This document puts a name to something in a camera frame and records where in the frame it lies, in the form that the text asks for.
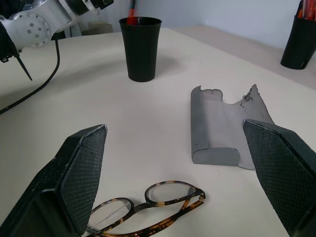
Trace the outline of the red and black marker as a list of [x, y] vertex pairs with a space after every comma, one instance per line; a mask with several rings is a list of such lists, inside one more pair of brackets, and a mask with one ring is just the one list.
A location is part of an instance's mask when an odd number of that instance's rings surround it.
[[130, 0], [127, 24], [132, 25], [135, 16], [136, 0]]

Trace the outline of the black pen holder cup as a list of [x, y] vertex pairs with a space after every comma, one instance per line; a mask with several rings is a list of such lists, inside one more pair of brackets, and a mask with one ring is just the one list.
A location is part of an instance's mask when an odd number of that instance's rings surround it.
[[316, 21], [294, 17], [291, 33], [280, 64], [303, 70], [316, 52]]

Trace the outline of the black plastic cup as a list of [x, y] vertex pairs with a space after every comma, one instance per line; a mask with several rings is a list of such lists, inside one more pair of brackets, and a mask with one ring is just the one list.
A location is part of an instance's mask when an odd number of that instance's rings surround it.
[[152, 17], [134, 17], [119, 20], [128, 71], [128, 77], [136, 82], [148, 82], [155, 78], [158, 38], [162, 21]]

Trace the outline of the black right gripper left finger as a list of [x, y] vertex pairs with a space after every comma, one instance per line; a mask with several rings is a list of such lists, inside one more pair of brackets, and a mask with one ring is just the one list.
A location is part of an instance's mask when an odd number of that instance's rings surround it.
[[0, 237], [81, 237], [99, 188], [104, 124], [69, 136], [0, 226]]

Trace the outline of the grey glasses case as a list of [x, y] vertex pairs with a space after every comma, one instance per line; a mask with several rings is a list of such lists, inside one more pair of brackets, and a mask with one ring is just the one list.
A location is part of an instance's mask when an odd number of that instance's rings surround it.
[[234, 104], [225, 103], [223, 92], [218, 89], [194, 88], [191, 91], [193, 163], [254, 170], [242, 128], [245, 119], [273, 123], [256, 85]]

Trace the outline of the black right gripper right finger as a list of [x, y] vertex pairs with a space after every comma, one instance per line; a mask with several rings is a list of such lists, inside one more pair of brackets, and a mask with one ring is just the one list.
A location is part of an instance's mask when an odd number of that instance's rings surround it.
[[295, 132], [243, 122], [258, 180], [290, 237], [316, 237], [316, 152]]

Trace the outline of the tortoiseshell eyeglasses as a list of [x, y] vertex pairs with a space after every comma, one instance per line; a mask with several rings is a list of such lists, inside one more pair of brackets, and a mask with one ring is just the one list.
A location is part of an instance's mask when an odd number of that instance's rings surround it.
[[[101, 203], [91, 211], [83, 237], [149, 237], [174, 224], [183, 215], [204, 204], [205, 192], [183, 181], [163, 181], [148, 187], [145, 202], [136, 205], [131, 199], [117, 197]], [[135, 214], [150, 208], [181, 203], [178, 212], [142, 230], [114, 234], [112, 230]]]

